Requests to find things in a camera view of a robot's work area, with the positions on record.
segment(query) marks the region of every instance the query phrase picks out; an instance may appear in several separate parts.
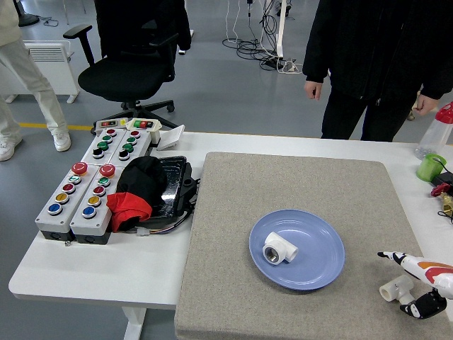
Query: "standing desk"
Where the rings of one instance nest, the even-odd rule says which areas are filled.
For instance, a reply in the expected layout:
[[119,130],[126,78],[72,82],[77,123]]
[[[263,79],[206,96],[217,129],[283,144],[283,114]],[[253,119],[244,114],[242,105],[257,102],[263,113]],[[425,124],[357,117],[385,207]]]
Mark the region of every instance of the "standing desk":
[[[430,197],[432,186],[415,176],[420,160],[413,155],[414,149],[414,144],[406,143],[184,132],[175,147],[153,150],[151,155],[186,156],[194,179],[201,176],[206,153],[214,151],[381,162],[423,255],[453,264],[453,225],[437,215],[441,202]],[[453,147],[445,147],[442,156],[453,162]],[[167,235],[112,234],[106,245],[73,242],[65,246],[38,233],[11,278],[9,289],[17,298],[29,300],[122,307],[129,320],[125,339],[139,339],[146,308],[176,308],[190,225],[189,218]],[[451,303],[447,315],[453,321]]]

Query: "small white pipe fitting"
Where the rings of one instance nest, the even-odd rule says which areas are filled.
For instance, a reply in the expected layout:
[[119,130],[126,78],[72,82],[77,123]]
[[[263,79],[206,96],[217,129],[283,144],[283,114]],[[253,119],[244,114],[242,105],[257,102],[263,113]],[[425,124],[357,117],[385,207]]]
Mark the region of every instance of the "small white pipe fitting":
[[299,249],[281,237],[276,232],[271,232],[264,241],[263,255],[267,262],[273,265],[280,264],[283,260],[291,262]]
[[379,292],[387,302],[398,300],[402,305],[407,305],[415,300],[411,295],[412,288],[413,281],[411,278],[407,275],[401,275],[381,286]]

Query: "black pants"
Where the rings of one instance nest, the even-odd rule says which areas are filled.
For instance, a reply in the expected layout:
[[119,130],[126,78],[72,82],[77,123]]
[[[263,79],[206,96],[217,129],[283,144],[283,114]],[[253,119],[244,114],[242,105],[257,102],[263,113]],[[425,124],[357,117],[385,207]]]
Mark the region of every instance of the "black pants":
[[324,113],[321,138],[349,139],[363,111],[367,109],[360,139],[391,142],[403,126],[416,99],[417,93],[399,101],[381,102],[377,106],[375,98],[363,101],[332,89]]

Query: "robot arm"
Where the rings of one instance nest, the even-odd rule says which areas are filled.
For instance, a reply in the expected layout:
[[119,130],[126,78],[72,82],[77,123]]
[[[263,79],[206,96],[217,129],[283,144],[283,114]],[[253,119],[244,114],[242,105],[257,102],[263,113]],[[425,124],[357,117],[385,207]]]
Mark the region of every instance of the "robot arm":
[[446,299],[453,299],[453,266],[397,251],[380,251],[377,255],[395,261],[413,277],[432,287],[431,292],[400,306],[407,315],[427,319],[447,307]]

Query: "white radiator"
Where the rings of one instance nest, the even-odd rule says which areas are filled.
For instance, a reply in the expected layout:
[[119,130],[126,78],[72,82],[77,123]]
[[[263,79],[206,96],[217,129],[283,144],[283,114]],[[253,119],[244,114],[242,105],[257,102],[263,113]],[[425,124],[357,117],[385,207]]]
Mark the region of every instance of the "white radiator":
[[[25,46],[36,65],[52,85],[57,95],[68,95],[67,103],[72,103],[79,94],[79,85],[74,79],[64,43],[26,42]],[[0,64],[0,94],[8,96],[12,102],[18,94],[30,94],[9,69]]]

